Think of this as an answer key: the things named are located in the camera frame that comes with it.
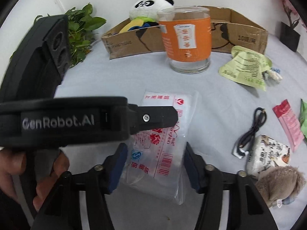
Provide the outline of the person left hand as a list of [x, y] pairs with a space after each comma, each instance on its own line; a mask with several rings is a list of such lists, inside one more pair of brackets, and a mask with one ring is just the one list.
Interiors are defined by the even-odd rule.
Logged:
[[[62, 173], [68, 171], [69, 159], [61, 152], [53, 163], [53, 171], [50, 175], [41, 179], [36, 186], [37, 196], [33, 199], [35, 210], [40, 210], [43, 202]], [[12, 176], [20, 175], [26, 169], [26, 155], [24, 153], [14, 154], [11, 150], [1, 150], [1, 191], [8, 197], [18, 200], [13, 185]]]

